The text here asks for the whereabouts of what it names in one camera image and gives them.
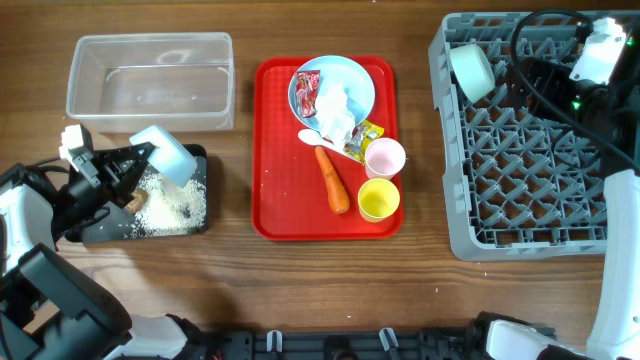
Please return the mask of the brown mushroom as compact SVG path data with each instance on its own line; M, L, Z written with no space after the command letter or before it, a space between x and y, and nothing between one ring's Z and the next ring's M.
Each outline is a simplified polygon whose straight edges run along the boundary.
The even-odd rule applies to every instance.
M148 193L141 188L136 188L132 193L133 199L125 206L130 213L139 212L148 200Z

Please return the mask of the light blue bowl with rice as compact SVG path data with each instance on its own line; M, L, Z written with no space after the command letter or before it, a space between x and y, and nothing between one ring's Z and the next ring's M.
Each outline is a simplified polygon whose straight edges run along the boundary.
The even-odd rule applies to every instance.
M197 169L194 156L165 128L152 125L129 138L131 145L154 146L148 163L178 187L184 187Z

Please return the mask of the white rice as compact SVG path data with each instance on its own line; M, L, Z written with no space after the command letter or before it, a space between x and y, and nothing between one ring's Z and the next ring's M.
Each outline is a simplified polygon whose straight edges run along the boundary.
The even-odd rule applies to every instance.
M147 194L133 216L133 237L187 235L205 227L206 186L189 180L179 187L159 173L145 175L137 190Z

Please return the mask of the yellow cup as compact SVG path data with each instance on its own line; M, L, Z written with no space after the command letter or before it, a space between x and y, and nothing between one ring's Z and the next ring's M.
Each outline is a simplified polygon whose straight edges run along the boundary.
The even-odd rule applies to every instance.
M357 201L363 219L377 223L393 215L400 205L400 192L389 180L374 178L359 189Z

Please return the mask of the pink cup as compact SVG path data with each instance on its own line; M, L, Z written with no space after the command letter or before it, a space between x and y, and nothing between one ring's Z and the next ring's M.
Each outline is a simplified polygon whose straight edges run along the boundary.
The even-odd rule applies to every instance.
M392 138L379 138L370 143L365 151L365 173L369 179L390 180L406 163L404 147Z

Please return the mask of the light blue bowl with mushroom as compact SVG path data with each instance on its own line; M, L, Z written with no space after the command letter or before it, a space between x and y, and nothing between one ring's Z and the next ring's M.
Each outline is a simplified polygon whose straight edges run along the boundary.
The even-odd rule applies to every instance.
M478 45L453 48L449 58L458 84L471 103L478 102L494 89L491 64Z

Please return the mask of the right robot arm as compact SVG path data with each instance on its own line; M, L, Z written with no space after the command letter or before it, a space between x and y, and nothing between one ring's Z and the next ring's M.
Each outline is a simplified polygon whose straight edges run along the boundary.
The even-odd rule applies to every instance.
M521 31L538 18L522 18L511 35L511 75L531 111L565 123L598 150L607 207L607 248L596 319L588 338L590 359L639 356L639 47L611 18L577 19L582 51L573 68L521 59Z

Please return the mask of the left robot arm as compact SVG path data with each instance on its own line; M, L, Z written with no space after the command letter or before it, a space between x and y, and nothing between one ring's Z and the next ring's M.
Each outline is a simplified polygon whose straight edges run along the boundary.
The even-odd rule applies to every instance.
M190 321L133 317L106 289L57 253L120 207L157 148L82 146L57 189L54 159L18 163L1 176L1 356L4 359L209 359L218 345Z

